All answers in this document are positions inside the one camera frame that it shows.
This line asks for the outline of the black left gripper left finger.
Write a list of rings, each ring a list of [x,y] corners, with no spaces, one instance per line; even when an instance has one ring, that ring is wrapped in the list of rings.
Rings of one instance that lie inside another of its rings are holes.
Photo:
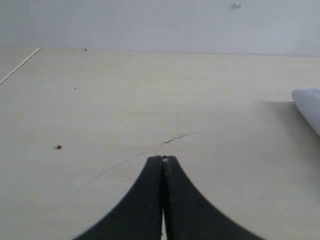
[[[162,157],[151,156],[120,202],[77,240],[160,240]]]

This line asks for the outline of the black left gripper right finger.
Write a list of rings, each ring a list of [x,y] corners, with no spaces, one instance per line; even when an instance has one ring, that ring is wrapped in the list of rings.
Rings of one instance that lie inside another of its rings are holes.
[[[259,240],[213,206],[175,156],[162,157],[163,212],[169,240]]]

